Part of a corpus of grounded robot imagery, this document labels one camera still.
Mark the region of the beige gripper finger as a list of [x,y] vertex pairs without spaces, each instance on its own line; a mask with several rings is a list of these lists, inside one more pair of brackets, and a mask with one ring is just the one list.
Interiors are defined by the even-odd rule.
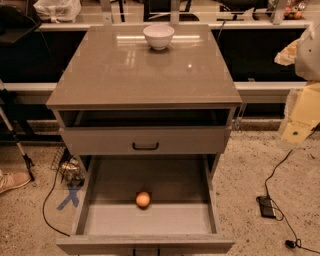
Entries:
[[299,40],[294,40],[283,50],[278,52],[274,58],[274,62],[283,66],[293,65],[296,62],[298,42]]

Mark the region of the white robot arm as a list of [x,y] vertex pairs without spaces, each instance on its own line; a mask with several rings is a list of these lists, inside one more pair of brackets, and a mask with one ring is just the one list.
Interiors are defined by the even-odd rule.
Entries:
[[294,65],[297,76],[307,81],[320,81],[320,24],[312,23],[301,36],[277,53],[274,61]]

